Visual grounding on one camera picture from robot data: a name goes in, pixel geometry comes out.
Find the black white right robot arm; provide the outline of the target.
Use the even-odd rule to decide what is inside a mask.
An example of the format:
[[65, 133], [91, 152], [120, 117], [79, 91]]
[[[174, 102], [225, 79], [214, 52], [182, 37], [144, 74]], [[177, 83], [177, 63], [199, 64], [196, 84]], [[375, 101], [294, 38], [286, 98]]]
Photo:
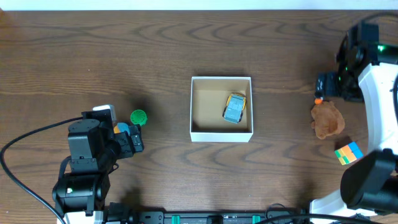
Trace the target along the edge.
[[379, 42], [379, 26], [361, 21], [346, 33], [336, 56], [338, 71], [320, 73], [315, 85], [312, 127], [325, 138], [341, 131], [326, 97], [363, 102], [368, 153], [348, 144], [335, 154], [350, 168], [340, 189], [310, 203], [310, 213], [367, 217], [397, 213], [397, 47]]

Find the brown plush bear toy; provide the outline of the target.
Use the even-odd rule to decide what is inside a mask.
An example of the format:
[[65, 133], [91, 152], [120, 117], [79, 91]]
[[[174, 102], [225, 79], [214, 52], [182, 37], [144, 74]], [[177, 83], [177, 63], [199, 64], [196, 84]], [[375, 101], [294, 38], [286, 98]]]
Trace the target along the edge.
[[315, 105], [311, 109], [313, 121], [311, 123], [317, 138], [340, 134], [345, 128], [345, 120], [334, 102], [315, 98]]

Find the colourful two-by-two puzzle cube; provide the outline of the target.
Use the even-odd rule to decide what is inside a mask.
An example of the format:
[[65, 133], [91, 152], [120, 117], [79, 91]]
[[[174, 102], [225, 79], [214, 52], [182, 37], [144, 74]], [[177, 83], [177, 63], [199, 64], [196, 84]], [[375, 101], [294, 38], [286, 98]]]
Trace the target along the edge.
[[345, 166], [363, 157], [363, 153], [355, 142], [351, 142], [337, 150], [335, 155], [341, 165]]

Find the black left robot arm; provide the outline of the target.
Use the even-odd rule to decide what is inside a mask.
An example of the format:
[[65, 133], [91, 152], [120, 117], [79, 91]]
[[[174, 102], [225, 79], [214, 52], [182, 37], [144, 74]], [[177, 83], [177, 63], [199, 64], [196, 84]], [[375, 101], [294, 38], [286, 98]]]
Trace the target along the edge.
[[68, 127], [71, 172], [61, 173], [52, 191], [55, 209], [62, 217], [103, 210], [111, 186], [109, 175], [117, 161], [144, 150], [139, 124], [115, 133], [109, 109], [86, 111], [82, 117]]

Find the yellow grey toy truck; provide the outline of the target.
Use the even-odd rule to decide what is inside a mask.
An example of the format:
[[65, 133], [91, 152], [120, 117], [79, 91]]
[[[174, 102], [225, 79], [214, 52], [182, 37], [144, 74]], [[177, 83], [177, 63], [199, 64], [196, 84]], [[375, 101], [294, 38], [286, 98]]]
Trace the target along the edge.
[[232, 93], [226, 100], [223, 111], [225, 121], [238, 124], [243, 118], [243, 111], [246, 108], [246, 97], [240, 93]]

